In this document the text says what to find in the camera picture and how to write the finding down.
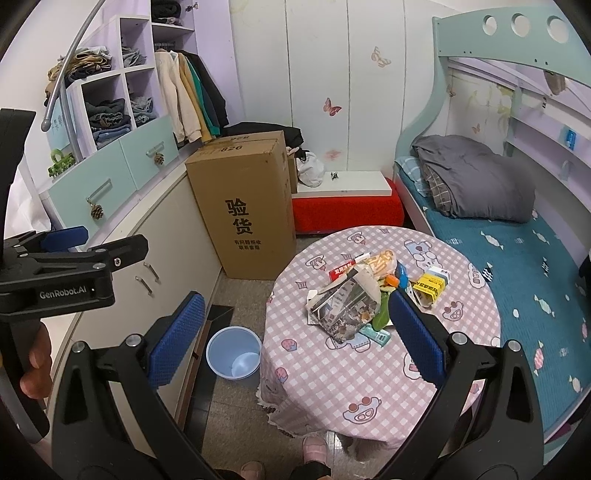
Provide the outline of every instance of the mint green drawer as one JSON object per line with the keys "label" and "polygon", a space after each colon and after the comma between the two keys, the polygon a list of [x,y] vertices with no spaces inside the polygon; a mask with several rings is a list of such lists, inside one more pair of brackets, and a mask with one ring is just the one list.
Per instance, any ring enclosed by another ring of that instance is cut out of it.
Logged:
{"label": "mint green drawer", "polygon": [[[49,189],[49,197],[65,228],[84,225],[92,237],[135,191],[121,145],[115,141],[68,171]],[[102,207],[100,220],[90,215],[89,197]]]}
{"label": "mint green drawer", "polygon": [[[121,137],[121,148],[129,165],[135,186],[139,190],[146,185],[167,163],[178,157],[170,117],[164,116],[142,125]],[[164,163],[156,165],[154,156],[160,153]]]}

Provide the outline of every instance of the stack of clothes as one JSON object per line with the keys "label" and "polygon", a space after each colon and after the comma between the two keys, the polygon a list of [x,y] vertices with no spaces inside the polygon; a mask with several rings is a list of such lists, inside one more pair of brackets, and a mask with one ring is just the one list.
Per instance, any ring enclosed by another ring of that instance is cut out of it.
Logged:
{"label": "stack of clothes", "polygon": [[174,0],[152,0],[152,22],[181,25],[181,6]]}
{"label": "stack of clothes", "polygon": [[140,127],[150,120],[158,118],[154,112],[154,100],[152,97],[134,97],[131,99],[131,112],[134,114],[135,125]]}
{"label": "stack of clothes", "polygon": [[[105,46],[78,48],[66,67],[66,86],[70,86],[76,80],[85,79],[89,75],[110,71],[111,59],[109,50]],[[45,88],[45,106],[47,106],[47,101],[56,87],[57,76],[63,67],[63,63],[64,57],[60,57],[57,65],[47,73],[49,84]]]}
{"label": "stack of clothes", "polygon": [[186,51],[158,50],[155,55],[177,142],[201,139],[206,143],[219,136],[220,129],[228,125],[226,101],[201,58]]}
{"label": "stack of clothes", "polygon": [[124,113],[124,99],[106,100],[98,105],[85,102],[85,105],[92,137],[98,150],[131,132],[131,117]]}
{"label": "stack of clothes", "polygon": [[139,48],[121,47],[121,52],[124,67],[135,67],[146,63],[146,57],[139,53]]}

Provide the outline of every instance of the finger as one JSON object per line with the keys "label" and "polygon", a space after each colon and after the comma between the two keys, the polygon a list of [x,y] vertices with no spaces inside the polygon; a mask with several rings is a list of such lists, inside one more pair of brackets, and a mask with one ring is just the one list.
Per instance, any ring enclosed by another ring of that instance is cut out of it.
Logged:
{"label": "finger", "polygon": [[51,358],[51,339],[47,327],[43,322],[39,327],[33,346],[29,351],[29,361],[34,368],[41,368],[47,359]]}
{"label": "finger", "polygon": [[21,378],[23,393],[35,400],[41,400],[49,396],[51,392],[51,357],[41,368],[33,368]]}

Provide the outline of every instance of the black pants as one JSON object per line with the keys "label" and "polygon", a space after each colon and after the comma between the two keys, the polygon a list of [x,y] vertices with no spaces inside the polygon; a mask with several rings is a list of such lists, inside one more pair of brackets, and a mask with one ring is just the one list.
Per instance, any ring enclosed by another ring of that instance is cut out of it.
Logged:
{"label": "black pants", "polygon": [[[243,480],[236,472],[228,470],[218,470],[217,472],[224,480]],[[324,476],[330,476],[330,468],[320,462],[309,462],[295,467],[290,475],[290,480],[319,480]]]}

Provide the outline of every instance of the blue package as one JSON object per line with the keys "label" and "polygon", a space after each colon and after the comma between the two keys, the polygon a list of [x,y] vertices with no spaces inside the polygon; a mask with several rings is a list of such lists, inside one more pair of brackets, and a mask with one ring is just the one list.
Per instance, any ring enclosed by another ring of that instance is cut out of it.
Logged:
{"label": "blue package", "polygon": [[406,271],[406,267],[404,267],[404,265],[402,265],[400,262],[397,262],[394,275],[397,279],[400,280],[400,288],[406,290],[406,288],[408,287],[408,274]]}
{"label": "blue package", "polygon": [[577,141],[577,134],[572,130],[567,130],[566,132],[566,140],[564,144],[569,147],[572,151],[574,151],[574,144]]}

